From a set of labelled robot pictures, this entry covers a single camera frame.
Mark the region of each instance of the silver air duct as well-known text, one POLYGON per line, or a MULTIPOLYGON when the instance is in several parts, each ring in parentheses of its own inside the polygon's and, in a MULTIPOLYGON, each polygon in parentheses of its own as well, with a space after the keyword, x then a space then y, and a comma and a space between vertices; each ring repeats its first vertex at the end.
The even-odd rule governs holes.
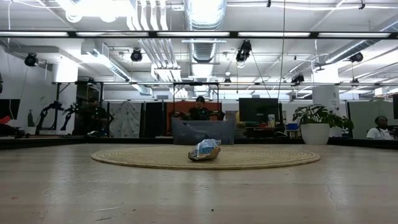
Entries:
MULTIPOLYGON (((220 30, 226 11, 226 0, 184 0, 187 30, 220 30)), ((192 62, 210 63, 215 59, 217 44, 190 44, 192 62)), ((192 65, 192 73, 208 77, 213 65, 192 65)))
MULTIPOLYGON (((386 22, 378 25, 371 32, 397 32, 398 30, 398 15, 390 18, 386 22)), ((380 42, 381 40, 355 40, 345 45, 344 47, 336 50, 335 52, 327 55, 325 57, 324 64, 328 65, 339 62, 346 58, 351 57, 352 55, 359 53, 360 51, 380 42)))

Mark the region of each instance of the concrete floor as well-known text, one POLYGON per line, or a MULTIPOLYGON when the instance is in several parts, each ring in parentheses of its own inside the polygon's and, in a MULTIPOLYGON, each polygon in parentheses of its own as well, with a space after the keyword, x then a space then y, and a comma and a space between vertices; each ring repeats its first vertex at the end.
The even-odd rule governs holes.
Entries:
POLYGON ((321 161, 231 171, 133 168, 90 158, 92 152, 115 147, 137 145, 0 151, 0 223, 398 220, 398 151, 294 145, 287 147, 319 153, 321 161))

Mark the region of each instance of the snack bag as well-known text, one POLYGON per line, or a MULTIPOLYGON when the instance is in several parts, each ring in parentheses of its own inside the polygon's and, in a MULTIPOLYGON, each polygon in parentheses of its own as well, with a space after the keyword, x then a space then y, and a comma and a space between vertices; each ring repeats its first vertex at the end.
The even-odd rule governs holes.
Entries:
POLYGON ((188 153, 188 158, 192 161, 215 159, 221 150, 218 147, 220 144, 220 140, 205 139, 188 153))

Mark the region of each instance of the round woven rug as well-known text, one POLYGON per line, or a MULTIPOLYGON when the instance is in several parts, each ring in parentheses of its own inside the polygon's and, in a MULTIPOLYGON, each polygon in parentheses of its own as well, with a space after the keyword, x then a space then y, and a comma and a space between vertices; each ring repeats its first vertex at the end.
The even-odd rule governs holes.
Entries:
POLYGON ((108 149, 91 155, 96 161, 122 166, 160 169, 263 169, 297 166, 316 162, 318 154, 282 147, 221 146, 218 157, 212 161, 193 162, 188 152, 193 146, 132 147, 108 149))

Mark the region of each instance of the man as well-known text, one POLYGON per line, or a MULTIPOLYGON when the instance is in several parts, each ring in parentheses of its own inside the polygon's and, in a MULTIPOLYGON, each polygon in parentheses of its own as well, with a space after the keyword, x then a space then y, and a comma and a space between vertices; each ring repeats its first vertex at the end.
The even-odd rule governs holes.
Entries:
POLYGON ((73 135, 86 135, 92 131, 101 132, 106 128, 108 117, 106 110, 98 106, 98 100, 91 96, 88 103, 77 114, 77 125, 73 135))
POLYGON ((388 120, 385 116, 378 116, 374 122, 377 124, 375 128, 368 131, 367 139, 377 139, 377 140, 392 140, 394 139, 389 130, 387 129, 388 120))
POLYGON ((189 117, 194 121, 207 121, 209 120, 209 111, 204 107, 205 99, 199 96, 196 100, 196 106, 189 109, 189 117))

